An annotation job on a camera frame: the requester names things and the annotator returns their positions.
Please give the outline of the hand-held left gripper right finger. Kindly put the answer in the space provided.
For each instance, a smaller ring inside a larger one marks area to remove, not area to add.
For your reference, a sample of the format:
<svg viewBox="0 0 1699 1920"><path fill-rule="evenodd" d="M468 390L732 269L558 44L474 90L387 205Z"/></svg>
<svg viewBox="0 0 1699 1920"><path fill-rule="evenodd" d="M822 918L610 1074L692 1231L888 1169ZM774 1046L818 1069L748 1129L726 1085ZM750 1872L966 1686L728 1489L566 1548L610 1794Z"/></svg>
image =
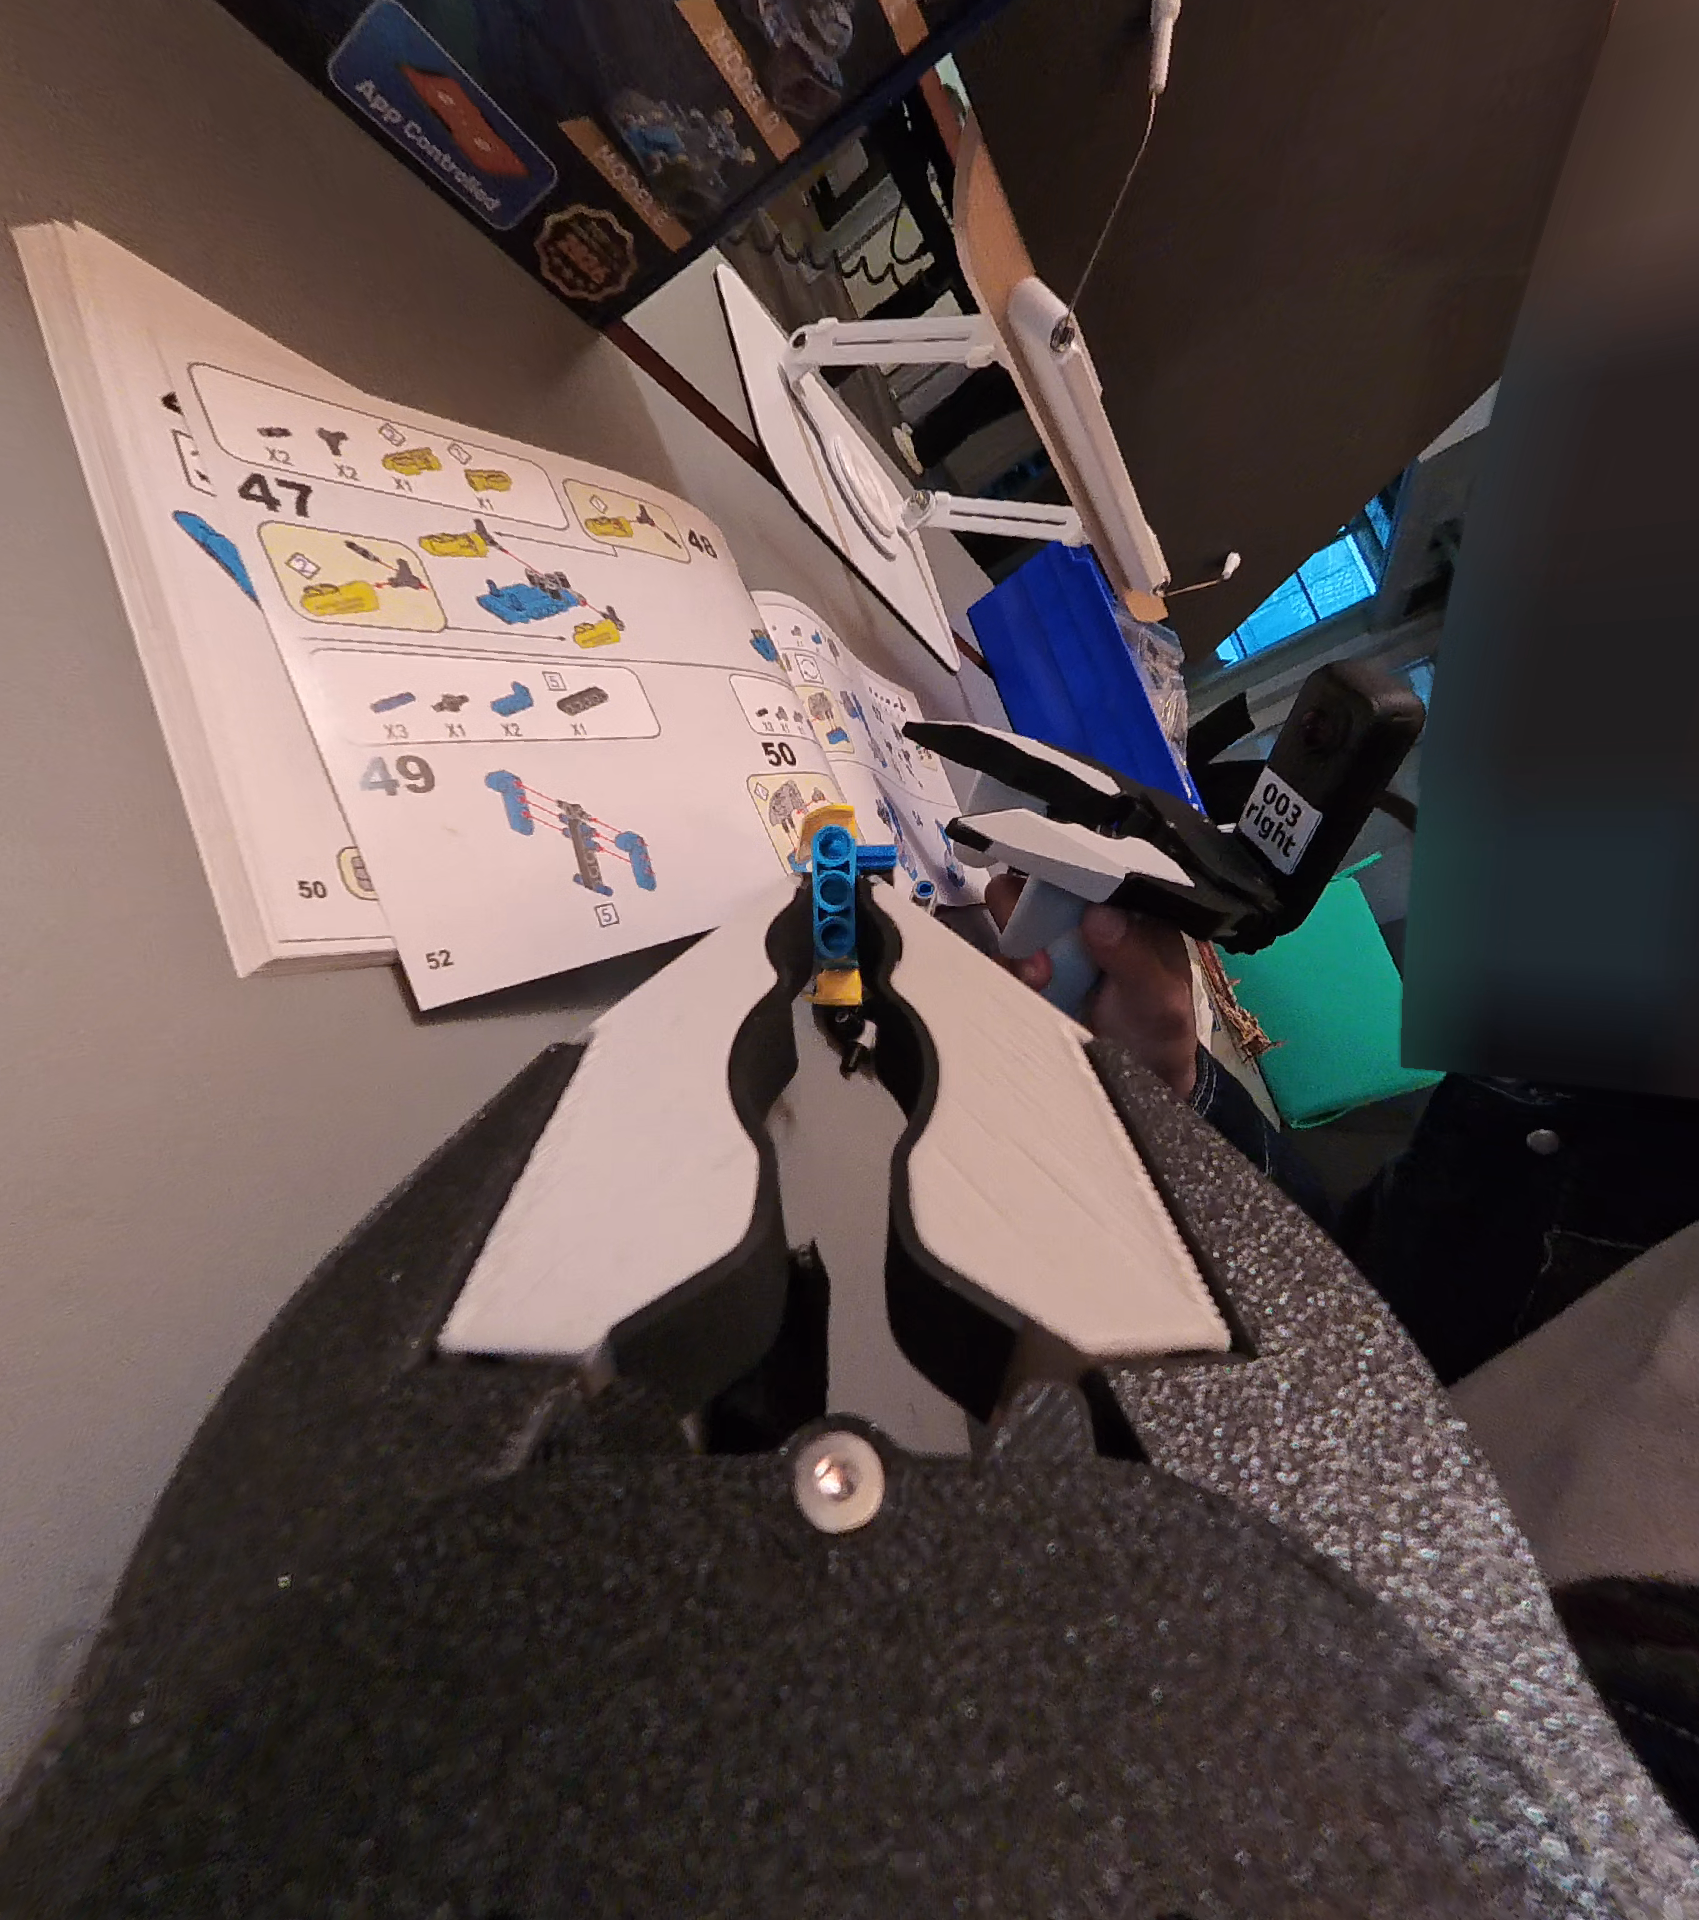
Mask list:
<svg viewBox="0 0 1699 1920"><path fill-rule="evenodd" d="M1070 1383L1228 1353L1088 1031L882 881L864 887L864 987L906 1117L886 1299L916 1369L984 1421L1026 1345Z"/></svg>

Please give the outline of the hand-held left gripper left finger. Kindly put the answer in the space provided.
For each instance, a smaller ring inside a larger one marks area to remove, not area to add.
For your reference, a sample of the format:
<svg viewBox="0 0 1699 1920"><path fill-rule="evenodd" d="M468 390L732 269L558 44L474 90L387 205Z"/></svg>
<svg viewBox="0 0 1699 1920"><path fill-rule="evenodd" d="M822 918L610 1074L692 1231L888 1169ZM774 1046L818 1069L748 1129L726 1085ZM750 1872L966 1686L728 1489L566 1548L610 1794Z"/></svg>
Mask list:
<svg viewBox="0 0 1699 1920"><path fill-rule="evenodd" d="M442 1351L606 1366L680 1413L764 1359L788 1292L768 1115L808 975L784 877L594 1021Z"/></svg>

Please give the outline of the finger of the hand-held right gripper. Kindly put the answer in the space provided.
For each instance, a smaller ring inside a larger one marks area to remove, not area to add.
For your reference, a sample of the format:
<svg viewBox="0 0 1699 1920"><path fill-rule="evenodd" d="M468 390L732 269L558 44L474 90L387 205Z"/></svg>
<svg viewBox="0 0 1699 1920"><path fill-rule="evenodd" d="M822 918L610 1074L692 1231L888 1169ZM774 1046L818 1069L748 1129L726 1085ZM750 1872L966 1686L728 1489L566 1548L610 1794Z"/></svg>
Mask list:
<svg viewBox="0 0 1699 1920"><path fill-rule="evenodd" d="M972 812L1024 806L1078 826L1118 826L1146 789L1100 761L1064 748L972 721L908 724L908 740L978 776Z"/></svg>
<svg viewBox="0 0 1699 1920"><path fill-rule="evenodd" d="M1124 897L1138 909L1196 900L1190 873L1148 838L1056 819L1030 806L952 817L948 838L972 867L1006 866L1088 904Z"/></svg>

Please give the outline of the blue-yellow brick assembly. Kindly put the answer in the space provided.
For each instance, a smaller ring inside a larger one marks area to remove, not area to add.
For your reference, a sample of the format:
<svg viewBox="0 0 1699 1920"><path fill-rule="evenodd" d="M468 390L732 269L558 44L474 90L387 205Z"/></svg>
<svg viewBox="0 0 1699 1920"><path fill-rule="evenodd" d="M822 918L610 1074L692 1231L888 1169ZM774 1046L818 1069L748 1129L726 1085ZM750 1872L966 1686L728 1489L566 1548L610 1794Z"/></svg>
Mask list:
<svg viewBox="0 0 1699 1920"><path fill-rule="evenodd" d="M842 828L808 838L804 853L814 937L814 972L862 968L860 1009L820 1009L814 1025L828 1039L844 1078L872 1069L900 1103L928 1085L928 1027L906 1009L900 966L908 939L936 923L926 883L896 897L894 856L878 858Z"/></svg>

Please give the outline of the person's right forearm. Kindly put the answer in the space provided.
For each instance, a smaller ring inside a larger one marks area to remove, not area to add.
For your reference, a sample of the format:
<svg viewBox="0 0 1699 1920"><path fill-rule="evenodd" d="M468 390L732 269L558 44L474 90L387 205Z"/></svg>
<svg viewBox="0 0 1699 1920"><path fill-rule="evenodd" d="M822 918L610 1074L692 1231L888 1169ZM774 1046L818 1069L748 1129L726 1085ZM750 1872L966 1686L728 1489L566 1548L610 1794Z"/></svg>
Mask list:
<svg viewBox="0 0 1699 1920"><path fill-rule="evenodd" d="M1264 1115L1250 1091L1202 1046L1198 1046L1190 1106L1320 1230L1336 1233L1338 1207L1318 1172L1294 1147L1294 1140Z"/></svg>

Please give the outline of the grey desk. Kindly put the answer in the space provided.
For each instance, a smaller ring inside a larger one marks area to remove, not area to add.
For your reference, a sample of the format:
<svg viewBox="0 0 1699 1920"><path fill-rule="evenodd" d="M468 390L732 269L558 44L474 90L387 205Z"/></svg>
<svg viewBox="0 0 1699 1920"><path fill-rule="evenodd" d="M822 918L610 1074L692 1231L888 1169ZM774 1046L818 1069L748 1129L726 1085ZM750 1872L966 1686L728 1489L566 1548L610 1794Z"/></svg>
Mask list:
<svg viewBox="0 0 1699 1920"><path fill-rule="evenodd" d="M690 498L926 707L986 691L223 6L0 4L0 1799L273 1315L662 961L430 1017L388 968L235 972L13 244L39 219L351 386Z"/></svg>

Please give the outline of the person's right hand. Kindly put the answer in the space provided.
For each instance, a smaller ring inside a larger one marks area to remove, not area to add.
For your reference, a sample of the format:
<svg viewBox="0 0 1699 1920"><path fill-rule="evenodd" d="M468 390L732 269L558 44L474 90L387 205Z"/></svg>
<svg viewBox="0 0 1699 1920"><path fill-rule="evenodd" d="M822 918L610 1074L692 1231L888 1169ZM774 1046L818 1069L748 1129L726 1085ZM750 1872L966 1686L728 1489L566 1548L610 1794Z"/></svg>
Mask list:
<svg viewBox="0 0 1699 1920"><path fill-rule="evenodd" d="M1184 936L1150 915L1090 904L1080 937L1094 980L1072 1017L1126 1048L1182 1102L1194 1102L1202 1066L1192 955Z"/></svg>

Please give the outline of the blue plastic bin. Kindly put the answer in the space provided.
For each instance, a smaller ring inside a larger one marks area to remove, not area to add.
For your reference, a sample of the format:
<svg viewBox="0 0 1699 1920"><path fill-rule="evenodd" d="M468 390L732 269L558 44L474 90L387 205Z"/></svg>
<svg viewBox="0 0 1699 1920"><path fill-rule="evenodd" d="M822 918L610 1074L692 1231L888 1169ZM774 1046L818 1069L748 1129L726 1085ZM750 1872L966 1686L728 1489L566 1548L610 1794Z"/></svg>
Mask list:
<svg viewBox="0 0 1699 1920"><path fill-rule="evenodd" d="M1016 732L1198 804L1188 754L1158 728L1118 609L1096 554L1050 541L968 617Z"/></svg>

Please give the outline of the teal plastic case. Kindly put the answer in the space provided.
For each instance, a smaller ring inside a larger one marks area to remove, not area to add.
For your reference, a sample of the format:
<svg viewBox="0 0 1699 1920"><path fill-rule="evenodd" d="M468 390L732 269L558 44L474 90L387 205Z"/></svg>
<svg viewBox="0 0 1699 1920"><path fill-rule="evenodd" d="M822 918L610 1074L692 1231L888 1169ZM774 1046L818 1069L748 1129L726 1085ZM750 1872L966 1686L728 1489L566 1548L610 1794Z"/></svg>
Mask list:
<svg viewBox="0 0 1699 1920"><path fill-rule="evenodd" d="M1402 1061L1402 975L1358 879L1374 864L1370 856L1346 866L1308 918L1268 948L1218 954L1226 983L1270 1041L1258 1068L1292 1128L1442 1078Z"/></svg>

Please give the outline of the crumpled clear plastic wrappers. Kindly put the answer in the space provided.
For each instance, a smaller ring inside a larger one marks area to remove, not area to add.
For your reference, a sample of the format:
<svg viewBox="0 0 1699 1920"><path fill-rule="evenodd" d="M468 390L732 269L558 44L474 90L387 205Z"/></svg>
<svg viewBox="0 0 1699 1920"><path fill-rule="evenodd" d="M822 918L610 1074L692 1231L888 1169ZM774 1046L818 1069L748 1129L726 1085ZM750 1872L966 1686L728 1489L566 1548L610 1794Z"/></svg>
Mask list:
<svg viewBox="0 0 1699 1920"><path fill-rule="evenodd" d="M1126 646L1144 679L1158 728L1174 752L1184 755L1192 712L1180 635L1166 622L1146 622L1124 607L1118 612L1122 613Z"/></svg>

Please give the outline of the large paned window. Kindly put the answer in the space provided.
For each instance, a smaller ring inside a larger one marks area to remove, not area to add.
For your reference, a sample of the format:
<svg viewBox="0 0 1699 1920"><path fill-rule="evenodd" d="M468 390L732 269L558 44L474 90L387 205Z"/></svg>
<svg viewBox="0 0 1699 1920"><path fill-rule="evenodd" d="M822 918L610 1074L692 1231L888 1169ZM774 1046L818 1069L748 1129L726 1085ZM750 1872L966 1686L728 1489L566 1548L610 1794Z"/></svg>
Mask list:
<svg viewBox="0 0 1699 1920"><path fill-rule="evenodd" d="M1344 523L1336 540L1298 564L1222 640L1216 662L1220 666L1244 663L1372 599L1388 571L1398 501L1408 478L1406 470L1392 478L1366 501L1360 515Z"/></svg>

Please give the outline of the white folding book stand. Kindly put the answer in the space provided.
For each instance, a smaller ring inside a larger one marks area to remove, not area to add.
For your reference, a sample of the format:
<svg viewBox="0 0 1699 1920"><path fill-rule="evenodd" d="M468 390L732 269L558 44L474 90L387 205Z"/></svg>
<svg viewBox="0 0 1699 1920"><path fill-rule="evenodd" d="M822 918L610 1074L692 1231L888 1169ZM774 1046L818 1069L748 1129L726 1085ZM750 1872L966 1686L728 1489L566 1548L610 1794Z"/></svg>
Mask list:
<svg viewBox="0 0 1699 1920"><path fill-rule="evenodd" d="M1076 302L1036 276L974 113L960 132L954 231L980 300L972 316L820 318L786 334L730 266L716 268L756 440L780 485L946 670L958 670L958 633L924 545L932 530L1086 545L1130 615L1164 619L1170 564L1104 408ZM1008 372L1068 500L908 489L826 377L894 366Z"/></svg>

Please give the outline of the open instruction booklet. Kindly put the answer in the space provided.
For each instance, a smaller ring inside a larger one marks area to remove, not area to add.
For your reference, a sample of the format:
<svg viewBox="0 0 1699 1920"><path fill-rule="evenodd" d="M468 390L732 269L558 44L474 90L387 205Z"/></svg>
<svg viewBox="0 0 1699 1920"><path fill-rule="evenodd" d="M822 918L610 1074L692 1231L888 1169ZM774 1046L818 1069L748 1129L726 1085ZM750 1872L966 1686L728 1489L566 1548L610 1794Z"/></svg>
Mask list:
<svg viewBox="0 0 1699 1920"><path fill-rule="evenodd" d="M243 975L436 1008L692 937L828 804L980 900L914 691L702 507L353 390L95 227L15 240Z"/></svg>

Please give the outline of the person's white shirt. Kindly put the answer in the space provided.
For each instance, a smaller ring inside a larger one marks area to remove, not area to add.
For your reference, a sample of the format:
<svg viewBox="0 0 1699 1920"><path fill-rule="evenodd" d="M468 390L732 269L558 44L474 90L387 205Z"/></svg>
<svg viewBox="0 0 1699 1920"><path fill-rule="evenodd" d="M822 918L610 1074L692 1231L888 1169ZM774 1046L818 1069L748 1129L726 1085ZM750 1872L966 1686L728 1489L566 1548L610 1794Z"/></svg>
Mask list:
<svg viewBox="0 0 1699 1920"><path fill-rule="evenodd" d="M1699 1222L1452 1388L1554 1589L1699 1588Z"/></svg>

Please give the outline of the toy robot kit box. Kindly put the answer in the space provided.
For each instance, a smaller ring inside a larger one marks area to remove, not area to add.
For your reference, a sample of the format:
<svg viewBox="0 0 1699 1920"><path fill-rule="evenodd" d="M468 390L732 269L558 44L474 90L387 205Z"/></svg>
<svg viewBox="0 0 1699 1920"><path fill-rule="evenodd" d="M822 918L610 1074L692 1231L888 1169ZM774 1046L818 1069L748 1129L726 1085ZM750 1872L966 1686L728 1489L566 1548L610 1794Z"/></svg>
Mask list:
<svg viewBox="0 0 1699 1920"><path fill-rule="evenodd" d="M1004 2L229 2L596 329Z"/></svg>

